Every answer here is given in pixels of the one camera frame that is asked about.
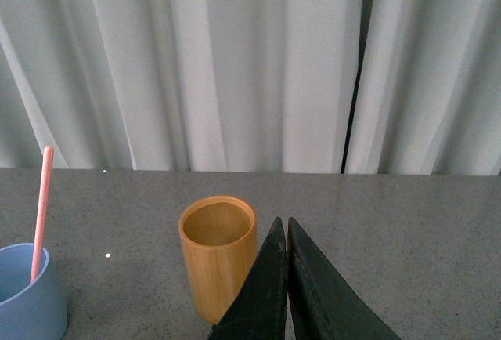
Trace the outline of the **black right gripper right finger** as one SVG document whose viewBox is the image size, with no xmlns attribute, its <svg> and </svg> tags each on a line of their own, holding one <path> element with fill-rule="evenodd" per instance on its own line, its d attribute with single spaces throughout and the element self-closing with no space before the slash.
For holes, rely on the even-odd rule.
<svg viewBox="0 0 501 340">
<path fill-rule="evenodd" d="M 301 227 L 288 221 L 288 294 L 297 339 L 397 339 Z"/>
</svg>

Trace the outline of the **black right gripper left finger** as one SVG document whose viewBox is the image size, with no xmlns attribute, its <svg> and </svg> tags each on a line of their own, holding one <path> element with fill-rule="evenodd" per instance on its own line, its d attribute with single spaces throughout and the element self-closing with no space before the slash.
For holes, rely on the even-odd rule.
<svg viewBox="0 0 501 340">
<path fill-rule="evenodd" d="M 250 272 L 209 339 L 285 338 L 288 253 L 283 221 L 274 219 Z"/>
</svg>

